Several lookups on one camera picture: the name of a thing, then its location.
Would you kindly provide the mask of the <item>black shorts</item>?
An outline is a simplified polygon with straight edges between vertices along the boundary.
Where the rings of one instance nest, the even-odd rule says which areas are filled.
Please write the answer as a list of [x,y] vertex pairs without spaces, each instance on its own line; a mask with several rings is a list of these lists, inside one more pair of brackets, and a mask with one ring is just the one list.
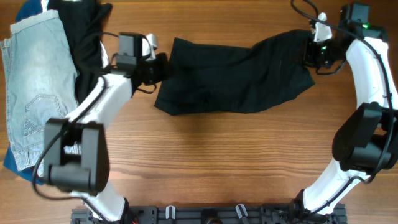
[[292,30],[250,48],[176,38],[171,73],[160,86],[155,107],[173,116],[257,113],[293,100],[315,84],[302,62],[310,36],[309,31]]

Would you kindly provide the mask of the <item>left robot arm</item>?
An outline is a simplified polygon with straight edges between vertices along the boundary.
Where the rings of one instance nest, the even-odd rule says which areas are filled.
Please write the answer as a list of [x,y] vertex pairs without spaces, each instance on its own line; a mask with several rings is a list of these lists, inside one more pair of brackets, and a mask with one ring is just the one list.
[[79,199],[93,223],[138,223],[127,199],[109,182],[110,161],[105,130],[141,85],[156,86],[168,72],[165,53],[155,53],[154,34],[122,32],[119,50],[100,67],[90,67],[77,53],[76,63],[98,74],[96,86],[80,106],[45,124],[45,148],[37,165],[41,181]]

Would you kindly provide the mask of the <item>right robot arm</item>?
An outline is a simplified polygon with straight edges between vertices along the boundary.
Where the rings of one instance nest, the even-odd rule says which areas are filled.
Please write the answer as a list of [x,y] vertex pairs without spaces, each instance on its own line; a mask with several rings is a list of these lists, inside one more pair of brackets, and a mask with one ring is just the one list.
[[356,185],[370,184],[397,163],[397,90],[388,61],[386,30],[372,26],[369,6],[352,2],[341,8],[338,25],[324,13],[309,17],[312,37],[303,62],[318,75],[351,67],[356,111],[336,132],[333,158],[321,176],[300,191],[289,208],[293,223],[325,223],[337,203]]

